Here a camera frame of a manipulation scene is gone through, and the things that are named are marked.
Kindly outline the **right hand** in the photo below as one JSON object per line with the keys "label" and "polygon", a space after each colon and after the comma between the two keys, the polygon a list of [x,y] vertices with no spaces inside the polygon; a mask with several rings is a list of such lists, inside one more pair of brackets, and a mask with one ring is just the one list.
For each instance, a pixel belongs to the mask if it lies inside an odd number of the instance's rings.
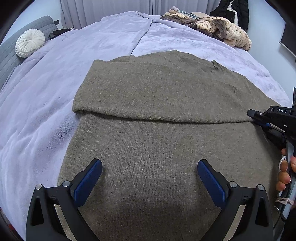
{"label": "right hand", "polygon": [[280,172],[278,174],[278,182],[276,183],[276,190],[277,191],[283,191],[286,188],[286,185],[290,184],[291,177],[289,173],[287,172],[288,167],[293,170],[293,172],[296,171],[296,157],[291,156],[290,163],[287,162],[286,159],[283,159],[280,163]]}

